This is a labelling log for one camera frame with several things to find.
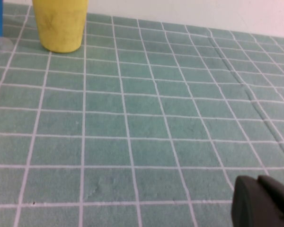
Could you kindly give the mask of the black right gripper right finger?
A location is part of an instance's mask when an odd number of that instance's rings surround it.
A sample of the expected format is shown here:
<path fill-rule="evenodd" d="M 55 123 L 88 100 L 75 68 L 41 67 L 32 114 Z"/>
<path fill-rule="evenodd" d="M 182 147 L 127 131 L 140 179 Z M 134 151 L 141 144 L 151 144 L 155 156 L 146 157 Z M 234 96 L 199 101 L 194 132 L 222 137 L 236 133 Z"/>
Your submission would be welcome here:
<path fill-rule="evenodd" d="M 257 178 L 257 181 L 269 194 L 271 199 L 274 201 L 274 204 L 284 214 L 284 184 L 268 175 L 259 176 Z"/>

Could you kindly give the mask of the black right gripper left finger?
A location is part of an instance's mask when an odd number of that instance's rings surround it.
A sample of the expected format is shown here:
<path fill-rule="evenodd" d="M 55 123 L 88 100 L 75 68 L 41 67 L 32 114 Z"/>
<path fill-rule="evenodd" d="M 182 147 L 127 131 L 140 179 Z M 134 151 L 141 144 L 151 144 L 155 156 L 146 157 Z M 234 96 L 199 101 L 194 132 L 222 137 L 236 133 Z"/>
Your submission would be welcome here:
<path fill-rule="evenodd" d="M 234 227 L 284 227 L 284 214 L 250 176 L 236 178 L 231 219 Z"/>

